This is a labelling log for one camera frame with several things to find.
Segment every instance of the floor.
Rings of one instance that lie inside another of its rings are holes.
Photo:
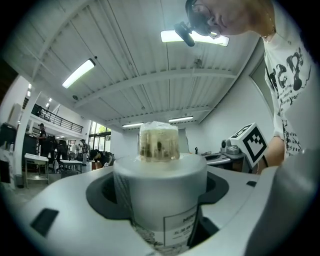
[[[55,163],[54,169],[58,168],[58,163]],[[86,166],[82,166],[82,173],[87,173],[91,171],[91,162],[87,162]],[[49,173],[50,184],[59,180],[61,178],[60,174],[51,174]],[[0,191],[5,199],[8,207],[13,212],[19,210],[25,203],[30,201],[38,193],[44,190],[48,184],[46,180],[29,180],[29,188],[16,188],[14,190],[10,189],[9,186],[6,186],[4,183],[0,183]]]

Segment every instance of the column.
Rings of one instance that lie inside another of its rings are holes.
[[[31,120],[31,123],[30,123],[30,127],[29,127],[29,133],[32,134],[32,128],[34,127],[34,121]]]
[[[25,133],[28,125],[28,121],[30,119],[30,114],[34,105],[41,94],[41,91],[35,89],[32,94],[31,98],[29,99],[27,105],[25,106],[22,118],[20,120],[20,125],[18,131],[16,133],[15,143],[14,143],[14,169],[15,175],[22,175],[22,149],[24,146],[24,139]]]

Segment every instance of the rectangular light fixture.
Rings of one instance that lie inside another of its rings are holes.
[[[194,117],[193,116],[180,117],[180,118],[170,119],[169,122],[171,123],[171,122],[190,120],[192,118],[194,118]]]
[[[141,125],[143,125],[143,124],[144,124],[143,122],[140,122],[140,123],[132,123],[132,124],[122,125],[122,127],[135,127],[135,126],[141,126]]]
[[[204,35],[198,34],[195,31],[192,31],[191,37],[195,42],[209,43],[209,44],[215,44],[219,46],[228,46],[228,43],[229,43],[229,37],[226,37],[223,35],[221,35],[216,39],[213,39],[210,36],[204,36]],[[183,42],[183,39],[174,30],[161,31],[161,40],[163,43]]]
[[[78,80],[81,76],[87,73],[89,70],[95,67],[95,63],[92,59],[88,59],[85,63],[83,63],[80,67],[78,67],[62,84],[63,87],[69,88],[76,80]]]

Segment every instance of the headset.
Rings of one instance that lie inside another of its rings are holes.
[[[185,11],[189,23],[185,24],[183,21],[174,25],[174,31],[183,39],[183,41],[190,47],[195,46],[195,41],[191,37],[192,31],[198,34],[217,39],[221,36],[220,32],[212,32],[208,24],[208,18],[200,12],[194,11],[194,4],[197,0],[187,0],[185,3]]]

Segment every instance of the man wearing glasses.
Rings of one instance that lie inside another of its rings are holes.
[[[267,165],[278,166],[302,150],[286,111],[306,88],[320,86],[319,69],[293,19],[271,0],[187,0],[185,9],[192,30],[201,35],[236,36],[253,31],[263,39],[265,81],[274,106],[274,137],[265,155],[267,163],[260,161],[258,172]]]

